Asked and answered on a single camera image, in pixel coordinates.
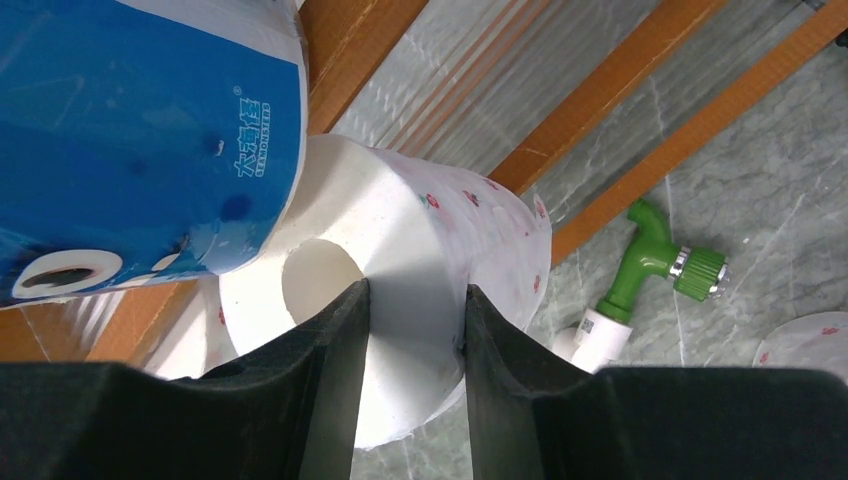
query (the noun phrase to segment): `white paper roll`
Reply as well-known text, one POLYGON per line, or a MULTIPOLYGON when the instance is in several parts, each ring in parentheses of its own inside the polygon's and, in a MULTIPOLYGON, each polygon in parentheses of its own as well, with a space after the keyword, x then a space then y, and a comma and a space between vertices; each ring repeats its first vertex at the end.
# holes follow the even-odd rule
POLYGON ((371 285, 356 446, 401 438, 462 377, 465 292, 480 285, 526 328, 550 268, 551 227, 474 173, 326 135, 308 141, 297 193, 250 265, 221 277, 227 327, 245 354, 371 285))

